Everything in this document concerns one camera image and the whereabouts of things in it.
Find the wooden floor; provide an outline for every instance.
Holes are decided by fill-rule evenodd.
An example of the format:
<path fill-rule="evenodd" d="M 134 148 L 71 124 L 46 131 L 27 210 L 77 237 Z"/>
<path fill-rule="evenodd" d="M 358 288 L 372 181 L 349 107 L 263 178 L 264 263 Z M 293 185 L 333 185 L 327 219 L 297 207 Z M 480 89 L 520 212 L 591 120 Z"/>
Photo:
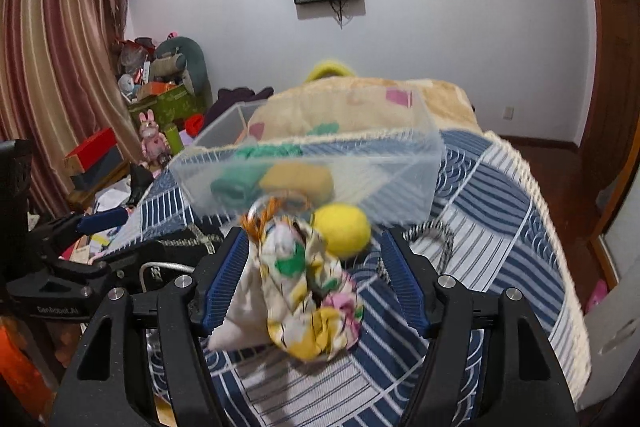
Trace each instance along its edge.
<path fill-rule="evenodd" d="M 517 144 L 514 147 L 529 162 L 540 185 L 584 308 L 596 282 L 604 276 L 587 247 L 599 213 L 595 206 L 596 194 L 589 188 L 580 157 L 567 149 Z"/>

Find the red box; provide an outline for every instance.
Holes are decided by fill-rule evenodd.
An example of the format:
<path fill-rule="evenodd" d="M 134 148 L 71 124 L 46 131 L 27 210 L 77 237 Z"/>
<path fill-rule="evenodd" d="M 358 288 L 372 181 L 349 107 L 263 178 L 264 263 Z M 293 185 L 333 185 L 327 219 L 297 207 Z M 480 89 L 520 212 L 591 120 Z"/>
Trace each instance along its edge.
<path fill-rule="evenodd" d="M 67 176 L 84 174 L 115 145 L 116 135 L 111 127 L 90 136 L 66 155 L 64 163 Z"/>

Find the yellow felt ball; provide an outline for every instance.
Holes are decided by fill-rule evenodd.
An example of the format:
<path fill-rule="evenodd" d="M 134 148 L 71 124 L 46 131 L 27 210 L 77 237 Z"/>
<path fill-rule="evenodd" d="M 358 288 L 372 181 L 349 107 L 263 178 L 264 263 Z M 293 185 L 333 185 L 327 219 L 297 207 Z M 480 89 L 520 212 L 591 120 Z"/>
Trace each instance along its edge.
<path fill-rule="evenodd" d="M 327 252 L 339 259 L 348 259 L 361 252 L 371 239 L 366 214 L 350 204 L 321 206 L 314 213 L 311 225 L 324 237 Z"/>

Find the green box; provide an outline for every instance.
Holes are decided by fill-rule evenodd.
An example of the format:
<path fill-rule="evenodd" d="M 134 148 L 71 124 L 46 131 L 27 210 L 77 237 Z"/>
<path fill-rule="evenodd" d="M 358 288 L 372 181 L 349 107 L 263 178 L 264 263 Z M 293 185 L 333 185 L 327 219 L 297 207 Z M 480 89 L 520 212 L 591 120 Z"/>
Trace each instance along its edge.
<path fill-rule="evenodd" d="M 177 118 L 186 120 L 196 113 L 203 113 L 205 102 L 202 95 L 193 96 L 184 86 L 174 87 L 157 96 L 148 96 L 129 105 L 129 114 L 136 129 L 140 126 L 138 115 L 148 109 L 153 110 L 160 129 L 163 129 Z"/>

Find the plastic storage container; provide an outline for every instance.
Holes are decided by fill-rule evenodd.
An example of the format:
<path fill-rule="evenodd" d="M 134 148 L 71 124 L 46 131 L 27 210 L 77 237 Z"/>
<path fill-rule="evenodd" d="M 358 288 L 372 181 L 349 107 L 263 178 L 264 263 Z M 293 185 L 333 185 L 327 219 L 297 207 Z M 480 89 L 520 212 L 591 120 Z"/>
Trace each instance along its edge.
<path fill-rule="evenodd" d="M 169 168 L 200 216 L 241 214 L 288 188 L 388 225 L 429 218 L 443 153 L 418 91 L 314 88 L 236 104 Z"/>

